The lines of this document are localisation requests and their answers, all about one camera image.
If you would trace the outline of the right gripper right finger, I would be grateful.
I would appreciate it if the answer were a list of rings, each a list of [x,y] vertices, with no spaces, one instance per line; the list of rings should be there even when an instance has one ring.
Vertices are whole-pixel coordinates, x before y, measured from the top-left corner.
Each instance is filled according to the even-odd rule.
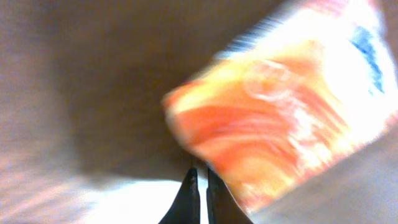
[[[206,201],[209,224],[253,224],[238,207],[225,183],[210,168],[207,170]]]

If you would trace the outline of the orange tissue pack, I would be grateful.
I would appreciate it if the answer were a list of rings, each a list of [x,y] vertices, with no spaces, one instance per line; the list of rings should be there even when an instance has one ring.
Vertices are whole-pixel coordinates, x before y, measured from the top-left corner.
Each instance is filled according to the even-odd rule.
[[[385,33],[378,1],[289,1],[166,94],[167,123],[256,213],[397,123]]]

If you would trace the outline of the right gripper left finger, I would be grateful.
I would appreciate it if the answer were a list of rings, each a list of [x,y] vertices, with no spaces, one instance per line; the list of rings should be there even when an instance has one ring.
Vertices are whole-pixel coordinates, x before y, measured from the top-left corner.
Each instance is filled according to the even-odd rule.
[[[200,224],[198,172],[188,170],[177,195],[159,224]]]

